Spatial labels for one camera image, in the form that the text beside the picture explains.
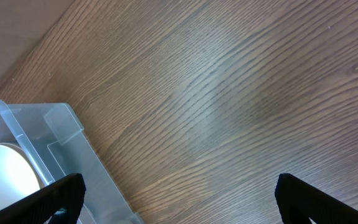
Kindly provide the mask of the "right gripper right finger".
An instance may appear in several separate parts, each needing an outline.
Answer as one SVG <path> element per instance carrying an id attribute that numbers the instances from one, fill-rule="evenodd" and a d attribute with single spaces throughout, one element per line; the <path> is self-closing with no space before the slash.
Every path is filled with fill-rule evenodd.
<path id="1" fill-rule="evenodd" d="M 358 224 L 358 211 L 291 174 L 280 174 L 275 199 L 284 224 Z"/>

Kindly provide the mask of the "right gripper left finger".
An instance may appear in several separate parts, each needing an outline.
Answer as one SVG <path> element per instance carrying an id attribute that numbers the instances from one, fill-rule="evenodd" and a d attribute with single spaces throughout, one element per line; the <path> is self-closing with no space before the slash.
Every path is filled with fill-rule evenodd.
<path id="1" fill-rule="evenodd" d="M 0 224 L 76 224 L 84 204 L 83 176 L 72 173 L 0 210 Z"/>

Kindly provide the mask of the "cream bowl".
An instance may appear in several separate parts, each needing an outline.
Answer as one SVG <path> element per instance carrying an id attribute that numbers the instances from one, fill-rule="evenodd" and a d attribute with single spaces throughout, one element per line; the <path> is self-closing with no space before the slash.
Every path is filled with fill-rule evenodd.
<path id="1" fill-rule="evenodd" d="M 0 210 L 45 187 L 24 150 L 0 143 Z"/>

